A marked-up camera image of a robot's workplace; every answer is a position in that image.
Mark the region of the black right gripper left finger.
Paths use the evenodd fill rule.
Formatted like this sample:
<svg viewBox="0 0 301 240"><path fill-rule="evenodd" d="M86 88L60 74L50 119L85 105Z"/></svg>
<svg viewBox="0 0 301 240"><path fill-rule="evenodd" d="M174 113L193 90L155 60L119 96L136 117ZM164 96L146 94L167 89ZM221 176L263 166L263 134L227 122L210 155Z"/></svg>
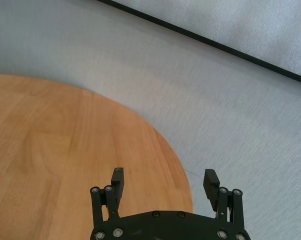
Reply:
<svg viewBox="0 0 301 240"><path fill-rule="evenodd" d="M124 168L113 170L109 185L104 188L93 186L90 189L93 223L103 223L102 206L106 206L108 220L119 219L119 206L124 190Z"/></svg>

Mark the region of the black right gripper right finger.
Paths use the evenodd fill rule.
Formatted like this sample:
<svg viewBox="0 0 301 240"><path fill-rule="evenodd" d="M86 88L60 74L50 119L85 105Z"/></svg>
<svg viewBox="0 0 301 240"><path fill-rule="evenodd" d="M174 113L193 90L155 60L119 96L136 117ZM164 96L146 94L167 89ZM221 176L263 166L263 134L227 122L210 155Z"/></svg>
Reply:
<svg viewBox="0 0 301 240"><path fill-rule="evenodd" d="M243 192L240 189L228 190L220 186L219 178L213 169L205 169L203 188L215 218L233 224L244 224Z"/></svg>

